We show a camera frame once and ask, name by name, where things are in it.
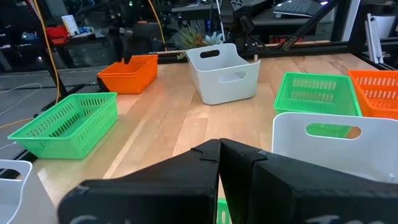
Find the lab floor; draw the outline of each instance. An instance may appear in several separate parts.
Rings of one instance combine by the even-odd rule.
[[[73,70],[60,70],[59,74],[64,82],[67,90],[72,89],[73,85],[90,84],[85,86],[79,93],[92,93],[99,90],[96,83],[96,74],[104,67],[86,68],[86,69],[73,69]],[[17,86],[26,85],[30,83],[39,83],[43,86],[42,89],[37,91],[32,90],[12,90],[2,93],[4,90],[15,88]],[[40,85],[29,85],[25,88],[35,88]],[[17,106],[8,110],[10,107],[18,103],[27,95],[32,94],[20,102]],[[52,102],[56,97],[56,88],[53,80],[48,72],[32,72],[32,73],[8,73],[0,75],[0,126],[18,121],[20,119],[31,118],[34,114],[40,113],[41,109]],[[20,128],[24,123],[15,124],[7,128],[0,129],[0,149],[13,141],[7,139],[8,135]],[[23,148],[18,144],[13,144],[9,147],[0,150],[0,159],[13,159],[22,152]]]

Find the wooden tabletop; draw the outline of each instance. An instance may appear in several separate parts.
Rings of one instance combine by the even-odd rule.
[[[347,69],[375,70],[351,54],[261,59],[255,97],[209,106],[201,102],[188,64],[159,65],[157,79],[142,94],[118,96],[118,121],[85,159],[39,159],[34,167],[57,205],[85,179],[124,176],[209,139],[230,138],[270,151],[273,104],[284,73]]]

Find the white cable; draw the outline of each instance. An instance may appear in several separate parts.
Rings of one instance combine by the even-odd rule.
[[[30,83],[30,84],[21,85],[21,86],[18,86],[18,87],[9,89],[9,90],[0,91],[0,94],[1,94],[1,93],[7,93],[7,92],[9,92],[9,91],[16,90],[16,89],[18,89],[18,88],[22,88],[22,87],[29,86],[29,85],[38,85],[38,86],[40,86],[40,88],[39,88],[38,90],[36,90],[36,91],[33,91],[33,92],[30,93],[29,95],[23,97],[23,99],[21,99],[20,101],[18,101],[16,104],[14,104],[13,106],[11,106],[10,108],[8,108],[8,109],[6,109],[5,111],[1,112],[1,113],[0,113],[0,116],[3,115],[4,113],[7,113],[9,110],[13,109],[14,107],[16,107],[20,102],[24,101],[26,98],[28,98],[28,97],[32,96],[33,94],[37,93],[39,90],[41,90],[41,89],[43,88],[43,86],[42,86],[42,84],[40,84],[40,83]]]
[[[217,3],[217,9],[218,9],[218,17],[220,17],[221,15],[221,9],[220,9],[220,4],[218,3],[218,0],[216,0]],[[223,22],[221,22],[221,18],[220,18],[220,24],[221,24],[221,33],[223,34],[223,40],[224,42],[225,40],[225,34],[224,34],[224,26],[223,26]]]
[[[13,146],[15,144],[17,144],[17,142],[13,142],[11,144],[8,144],[7,146],[3,146],[3,147],[0,148],[0,150],[5,149],[5,148],[10,147],[10,146]]]

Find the metal frame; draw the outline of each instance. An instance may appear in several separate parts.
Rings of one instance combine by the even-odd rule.
[[[332,0],[332,2],[343,2],[345,6],[348,3],[344,2],[344,0]],[[345,12],[347,8],[341,7],[340,11]],[[258,55],[259,58],[269,58],[269,57],[291,57],[291,56],[303,56],[303,55],[322,55],[322,54],[344,54],[349,53],[353,54],[361,60],[367,62],[368,64],[376,67],[380,70],[395,70],[395,68],[386,65],[385,63],[375,64],[370,61],[369,57],[365,55],[363,52],[367,51],[366,43],[366,35],[365,35],[365,18],[366,14],[369,12],[369,7],[365,5],[360,5],[358,8],[357,15],[354,20],[353,30],[351,32],[351,37],[347,42],[330,42],[330,43],[322,43],[322,44],[303,44],[303,45],[291,45],[288,50],[284,50],[280,45],[274,47],[268,47],[267,49],[259,50],[258,52],[240,52],[240,56],[243,58],[253,58],[253,56]],[[314,23],[316,19],[312,19],[307,22],[305,26],[301,28],[296,34],[304,35],[303,30],[308,30],[308,23]],[[342,33],[342,30],[336,30],[336,33]],[[294,35],[293,39],[299,38],[299,36]],[[398,48],[398,38],[388,38],[381,40],[382,48],[384,49],[395,49]],[[159,64],[167,64],[167,63],[185,63],[187,59],[178,60],[177,55],[180,52],[173,53],[162,53],[159,54]],[[25,151],[18,155],[16,159],[22,159],[34,162],[36,157],[31,153]],[[15,173],[9,170],[3,170],[0,172],[0,177],[12,178],[15,177]]]

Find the white storage bin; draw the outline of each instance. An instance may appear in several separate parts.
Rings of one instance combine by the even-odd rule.
[[[0,223],[57,223],[55,206],[30,162],[0,160],[0,169],[21,174],[21,180],[0,179]]]
[[[216,56],[205,57],[207,52]],[[204,103],[215,105],[256,95],[260,61],[245,61],[234,44],[190,49],[187,56],[192,80]]]
[[[309,124],[357,126],[355,139],[312,136]],[[398,183],[398,121],[330,114],[282,113],[274,119],[272,152],[379,182]]]

